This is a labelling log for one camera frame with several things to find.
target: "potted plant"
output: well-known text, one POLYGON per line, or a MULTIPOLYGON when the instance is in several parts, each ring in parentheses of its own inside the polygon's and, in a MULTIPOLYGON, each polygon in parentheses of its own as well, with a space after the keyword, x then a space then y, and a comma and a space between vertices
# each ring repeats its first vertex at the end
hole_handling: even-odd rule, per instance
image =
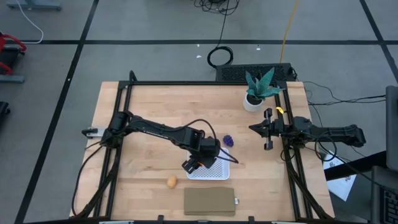
POLYGON ((243 106, 247 111, 255 112, 260 110, 261 105, 267 97, 274 96, 282 90, 280 88, 268 87, 273 76, 274 68, 269 70, 260 80, 258 80, 258 78, 254 78, 256 81, 254 82, 250 73, 246 72, 246 81, 249 89, 246 91, 243 106))

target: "small orange object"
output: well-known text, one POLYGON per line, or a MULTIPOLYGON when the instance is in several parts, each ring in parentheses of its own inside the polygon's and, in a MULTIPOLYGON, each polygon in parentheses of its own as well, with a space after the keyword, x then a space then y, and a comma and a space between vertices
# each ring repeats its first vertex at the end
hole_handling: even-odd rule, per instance
POLYGON ((170 189, 173 189, 177 184, 177 177, 176 176, 171 176, 167 179, 167 186, 170 189))

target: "green plant leaf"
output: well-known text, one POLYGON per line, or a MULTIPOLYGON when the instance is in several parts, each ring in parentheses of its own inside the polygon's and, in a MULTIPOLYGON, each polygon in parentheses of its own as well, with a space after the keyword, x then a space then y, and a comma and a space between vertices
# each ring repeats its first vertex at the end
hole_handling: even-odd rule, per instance
POLYGON ((271 83, 272 77, 274 76, 275 68, 269 70, 260 80, 259 84, 259 94, 262 95, 268 89, 269 84, 271 83))
POLYGON ((258 78, 256 78, 256 77, 254 77, 254 78, 256 79, 256 89, 258 89, 258 88, 259 88, 260 81, 259 81, 258 78))
POLYGON ((248 89, 248 90, 246 90, 246 92, 247 92, 249 95, 251 95, 251 96, 256 96, 256 93, 255 93, 254 90, 252 90, 252 89, 248 89))
POLYGON ((255 90, 256 89, 256 84, 254 83, 250 73, 247 72, 247 71, 246 71, 246 81, 247 81, 247 83, 249 85, 249 89, 250 90, 255 90))
POLYGON ((281 88, 268 88, 263 94, 259 95, 262 97, 270 97, 278 94, 282 89, 281 88))

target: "black keyboard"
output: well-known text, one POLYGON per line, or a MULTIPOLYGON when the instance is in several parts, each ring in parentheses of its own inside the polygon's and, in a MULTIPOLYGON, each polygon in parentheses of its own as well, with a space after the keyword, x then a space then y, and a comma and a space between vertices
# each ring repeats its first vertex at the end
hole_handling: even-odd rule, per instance
POLYGON ((380 198, 380 221, 388 224, 398 224, 398 195, 380 188, 380 198))
POLYGON ((271 85, 276 81, 295 81, 295 76, 291 71, 289 63, 256 64, 256 65, 221 65, 217 66, 218 81, 241 81, 246 82, 246 72, 260 79, 270 69, 274 68, 274 76, 271 85))

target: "purple object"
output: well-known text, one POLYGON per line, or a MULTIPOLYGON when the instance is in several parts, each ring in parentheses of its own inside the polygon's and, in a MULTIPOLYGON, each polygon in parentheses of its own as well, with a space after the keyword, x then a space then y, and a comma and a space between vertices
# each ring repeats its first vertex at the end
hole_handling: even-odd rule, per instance
POLYGON ((232 140, 232 137, 229 134, 224 136, 223 141, 224 144, 226 144, 229 147, 234 146, 234 141, 232 140))

